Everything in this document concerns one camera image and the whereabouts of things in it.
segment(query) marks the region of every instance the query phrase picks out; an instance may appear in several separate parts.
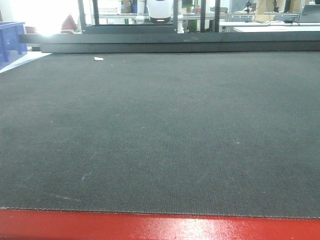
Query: cardboard box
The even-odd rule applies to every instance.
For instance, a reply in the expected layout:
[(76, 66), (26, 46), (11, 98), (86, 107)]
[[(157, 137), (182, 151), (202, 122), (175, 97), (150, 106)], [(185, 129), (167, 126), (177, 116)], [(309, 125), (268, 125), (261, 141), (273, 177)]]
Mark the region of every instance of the cardboard box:
[(130, 6), (129, 0), (122, 0), (121, 13), (122, 14), (131, 13), (131, 6)]

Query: black metal beam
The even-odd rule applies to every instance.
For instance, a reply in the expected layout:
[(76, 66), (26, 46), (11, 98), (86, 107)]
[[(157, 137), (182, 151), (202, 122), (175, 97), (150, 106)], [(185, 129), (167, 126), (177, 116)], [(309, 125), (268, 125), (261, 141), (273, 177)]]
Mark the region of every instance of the black metal beam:
[(206, 0), (201, 0), (201, 11), (200, 11), (200, 32), (204, 33), (205, 30), (205, 25), (206, 25), (206, 6), (207, 6), (207, 1)]
[(92, 0), (92, 3), (93, 3), (94, 24), (96, 26), (99, 26), (100, 25), (100, 19), (99, 19), (98, 0)]
[(320, 51), (319, 41), (265, 42), (198, 42), (198, 43), (93, 43), (44, 44), (43, 53), (102, 54), (102, 53), (219, 53)]
[(173, 28), (178, 31), (178, 0), (173, 0)]
[(320, 31), (292, 32), (226, 32), (219, 34), (22, 34), (22, 44), (170, 44), (170, 43), (236, 43), (244, 42), (320, 42)]
[(175, 29), (172, 24), (109, 24), (87, 26), (84, 34), (169, 34)]
[(85, 14), (85, 7), (84, 7), (83, 0), (78, 0), (78, 8), (79, 8), (81, 29), (84, 31), (87, 27), (87, 23), (86, 23), (86, 14)]
[(214, 32), (218, 33), (220, 28), (220, 0), (215, 0), (214, 7)]

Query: blue crate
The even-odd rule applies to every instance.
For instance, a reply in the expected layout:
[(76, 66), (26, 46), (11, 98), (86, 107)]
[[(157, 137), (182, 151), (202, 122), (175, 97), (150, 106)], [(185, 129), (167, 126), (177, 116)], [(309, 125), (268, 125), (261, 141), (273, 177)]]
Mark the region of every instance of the blue crate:
[(27, 54), (27, 45), (19, 43), (25, 33), (24, 22), (0, 21), (0, 69)]

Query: white machine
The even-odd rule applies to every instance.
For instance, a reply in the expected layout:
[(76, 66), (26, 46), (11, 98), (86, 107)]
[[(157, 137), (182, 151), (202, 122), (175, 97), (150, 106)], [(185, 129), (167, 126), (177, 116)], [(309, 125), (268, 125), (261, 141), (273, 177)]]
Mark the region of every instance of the white machine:
[[(174, 0), (138, 0), (136, 22), (145, 22), (145, 7), (148, 9), (149, 19), (154, 24), (166, 24), (171, 20)], [(179, 34), (184, 33), (183, 29), (182, 0), (178, 0), (178, 29)]]

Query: red object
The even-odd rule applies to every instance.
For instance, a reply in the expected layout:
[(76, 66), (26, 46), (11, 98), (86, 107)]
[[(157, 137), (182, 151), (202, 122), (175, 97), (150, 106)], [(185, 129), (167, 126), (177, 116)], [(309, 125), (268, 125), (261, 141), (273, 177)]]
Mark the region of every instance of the red object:
[(6, 240), (315, 240), (320, 219), (0, 210)]
[(75, 23), (74, 18), (71, 16), (71, 14), (69, 14), (68, 17), (62, 23), (61, 32), (72, 33), (71, 31), (75, 31), (75, 30), (77, 30), (77, 25)]

